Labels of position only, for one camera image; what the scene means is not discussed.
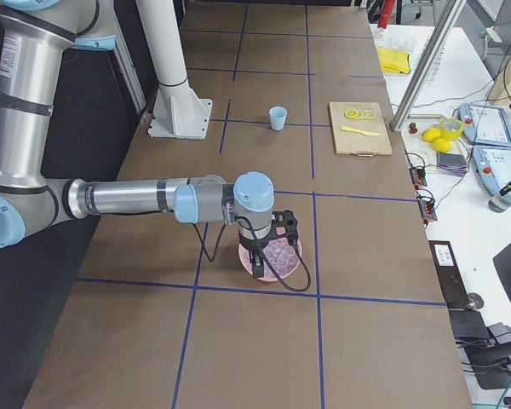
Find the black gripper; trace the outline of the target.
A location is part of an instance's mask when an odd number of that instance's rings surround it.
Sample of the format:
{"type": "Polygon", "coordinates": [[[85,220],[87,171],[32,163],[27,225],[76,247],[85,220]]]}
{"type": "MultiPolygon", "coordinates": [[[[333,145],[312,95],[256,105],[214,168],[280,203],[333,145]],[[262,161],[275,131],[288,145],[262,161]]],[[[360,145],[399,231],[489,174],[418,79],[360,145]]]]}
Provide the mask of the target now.
{"type": "Polygon", "coordinates": [[[270,239],[246,239],[239,237],[238,257],[242,264],[251,265],[252,276],[263,278],[265,274],[265,262],[261,252],[269,245],[270,239]]]}

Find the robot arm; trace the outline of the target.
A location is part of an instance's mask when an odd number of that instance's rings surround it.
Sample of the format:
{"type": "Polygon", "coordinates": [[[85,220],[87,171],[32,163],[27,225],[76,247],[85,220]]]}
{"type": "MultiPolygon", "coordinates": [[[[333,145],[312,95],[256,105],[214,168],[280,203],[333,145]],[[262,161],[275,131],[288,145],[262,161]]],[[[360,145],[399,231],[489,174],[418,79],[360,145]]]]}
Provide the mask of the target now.
{"type": "Polygon", "coordinates": [[[0,1],[0,251],[68,222],[173,215],[190,189],[222,219],[216,175],[119,181],[140,121],[111,1],[0,1]]]}

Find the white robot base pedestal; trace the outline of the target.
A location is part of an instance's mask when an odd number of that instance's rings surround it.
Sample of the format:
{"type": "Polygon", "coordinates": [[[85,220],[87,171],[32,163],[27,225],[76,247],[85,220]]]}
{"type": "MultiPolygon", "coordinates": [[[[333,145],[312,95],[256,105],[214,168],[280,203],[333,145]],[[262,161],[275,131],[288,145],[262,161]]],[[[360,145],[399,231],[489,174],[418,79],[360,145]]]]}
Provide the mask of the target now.
{"type": "Polygon", "coordinates": [[[203,140],[213,101],[199,98],[189,84],[174,4],[140,0],[136,5],[158,80],[148,134],[203,140]]]}

